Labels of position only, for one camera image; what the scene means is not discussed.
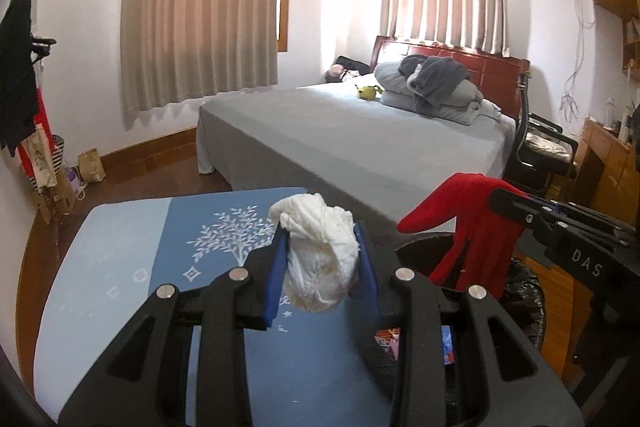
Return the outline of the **blue patterned table cloth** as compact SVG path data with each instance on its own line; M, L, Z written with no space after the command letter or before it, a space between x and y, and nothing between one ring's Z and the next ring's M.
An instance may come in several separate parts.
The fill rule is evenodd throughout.
M101 205L81 225L41 317L34 390L58 418L93 363L149 298L162 303L244 265L272 242L287 187ZM282 297L271 326L244 334L257 426L384 426L390 401L349 332L347 311L300 311Z

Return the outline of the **grey covered bed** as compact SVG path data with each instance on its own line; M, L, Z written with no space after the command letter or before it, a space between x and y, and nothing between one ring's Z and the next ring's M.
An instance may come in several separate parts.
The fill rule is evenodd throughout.
M235 191L303 187L382 241L457 172L502 176L515 122L463 126L358 98L352 83L221 93L198 111L196 155Z

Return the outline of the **black bag behind bed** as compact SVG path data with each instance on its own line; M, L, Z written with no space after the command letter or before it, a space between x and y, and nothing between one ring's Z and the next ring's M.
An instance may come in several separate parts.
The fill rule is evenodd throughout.
M347 76L364 76L371 72L366 63L340 55L324 74L327 83L342 82Z

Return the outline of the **black hanging coat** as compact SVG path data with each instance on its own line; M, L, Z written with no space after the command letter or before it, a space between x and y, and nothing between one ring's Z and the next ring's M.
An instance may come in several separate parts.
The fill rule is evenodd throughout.
M32 66L32 0L11 0L1 21L1 147L14 157L17 145L35 132L37 86Z

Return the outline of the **brown paper bag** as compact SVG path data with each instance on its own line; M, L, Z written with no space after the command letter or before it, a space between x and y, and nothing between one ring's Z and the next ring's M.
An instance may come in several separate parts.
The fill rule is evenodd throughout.
M86 150L78 156L77 167L82 181L100 183L106 177L100 153L96 148Z

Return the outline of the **red hanging bag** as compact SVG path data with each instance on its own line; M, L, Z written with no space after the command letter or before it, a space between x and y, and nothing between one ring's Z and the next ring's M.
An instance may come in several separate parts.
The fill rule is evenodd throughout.
M34 116L35 132L18 144L17 152L27 178L35 190L56 184L52 154L54 144L41 89L36 89L38 113Z

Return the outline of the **left beige curtain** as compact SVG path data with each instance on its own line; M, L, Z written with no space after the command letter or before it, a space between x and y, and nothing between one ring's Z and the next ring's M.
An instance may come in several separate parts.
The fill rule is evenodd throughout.
M122 110L278 81L278 0L122 0Z

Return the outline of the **dark grey blanket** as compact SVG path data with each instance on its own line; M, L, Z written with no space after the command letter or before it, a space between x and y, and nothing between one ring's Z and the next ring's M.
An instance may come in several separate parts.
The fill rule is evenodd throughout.
M400 62L398 72L405 77L414 107L426 115L433 115L463 80L471 79L464 65L451 57L435 55L409 55Z

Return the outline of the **white tissue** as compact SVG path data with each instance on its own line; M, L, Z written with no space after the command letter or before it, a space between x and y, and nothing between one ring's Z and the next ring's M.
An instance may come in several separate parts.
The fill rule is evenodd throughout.
M357 280L360 247L352 213L326 205L316 194L296 194L269 209L269 219L288 232L283 290L298 309L336 308Z

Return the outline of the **yellow green plush toy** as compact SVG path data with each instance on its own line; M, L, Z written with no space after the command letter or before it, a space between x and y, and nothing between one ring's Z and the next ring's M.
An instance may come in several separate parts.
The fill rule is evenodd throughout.
M383 93L383 89L380 86L356 87L356 91L358 98L363 101L374 101Z

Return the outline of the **grey pillow stack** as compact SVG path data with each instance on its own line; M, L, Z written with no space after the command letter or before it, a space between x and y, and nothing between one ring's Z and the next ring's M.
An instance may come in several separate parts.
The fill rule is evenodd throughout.
M413 96L406 89L406 80L398 72L399 63L383 63L375 67L373 75L382 87L381 103L393 108L406 110L428 118L439 118L471 126L480 117L500 122L502 109L485 98L474 83L463 80L447 102L436 109L433 115L418 112L413 104Z

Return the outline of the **black office chair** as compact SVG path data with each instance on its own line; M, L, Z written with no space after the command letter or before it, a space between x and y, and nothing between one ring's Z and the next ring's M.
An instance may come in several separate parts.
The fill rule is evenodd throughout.
M559 124L529 110L529 78L530 72L518 78L520 113L503 178L524 192L544 196L556 176L574 176L578 143Z

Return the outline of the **beige tote bag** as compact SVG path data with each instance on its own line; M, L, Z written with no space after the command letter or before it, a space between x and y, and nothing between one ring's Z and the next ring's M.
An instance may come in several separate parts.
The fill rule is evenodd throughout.
M49 140L41 124L37 124L35 132L21 142L21 147L32 167L29 178L34 179L35 189L40 192L43 188L55 187L58 180Z

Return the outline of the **red wooden headboard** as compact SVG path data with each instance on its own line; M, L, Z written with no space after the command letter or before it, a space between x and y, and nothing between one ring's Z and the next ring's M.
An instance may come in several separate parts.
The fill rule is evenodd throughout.
M439 43L377 36L371 54L370 69L375 69L378 63L399 62L412 54L452 58L466 67L471 74L472 83L480 89L485 98L496 103L503 114L514 119L520 116L518 80L524 72L529 71L529 61L462 48L448 48Z

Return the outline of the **blue plastic bag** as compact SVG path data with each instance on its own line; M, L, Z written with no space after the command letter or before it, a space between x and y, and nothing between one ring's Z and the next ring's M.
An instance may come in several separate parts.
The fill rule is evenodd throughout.
M442 358L445 365L454 364L454 340L452 339L451 327L449 325L440 326L440 338L442 338Z

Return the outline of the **wooden desk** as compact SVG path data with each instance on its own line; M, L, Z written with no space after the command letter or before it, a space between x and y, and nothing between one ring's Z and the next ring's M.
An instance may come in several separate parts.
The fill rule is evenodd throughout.
M570 201L635 225L639 205L639 173L634 149L587 120L576 154L577 176Z

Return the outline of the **red sock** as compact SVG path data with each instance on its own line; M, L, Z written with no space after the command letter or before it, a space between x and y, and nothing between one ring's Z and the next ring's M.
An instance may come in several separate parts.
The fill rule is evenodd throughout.
M491 209L490 196L497 190L525 195L506 181L457 172L397 223L398 232L409 234L456 221L454 243L428 276L433 284L445 286L456 274L457 291L480 285L492 297L502 297L511 258L525 227Z

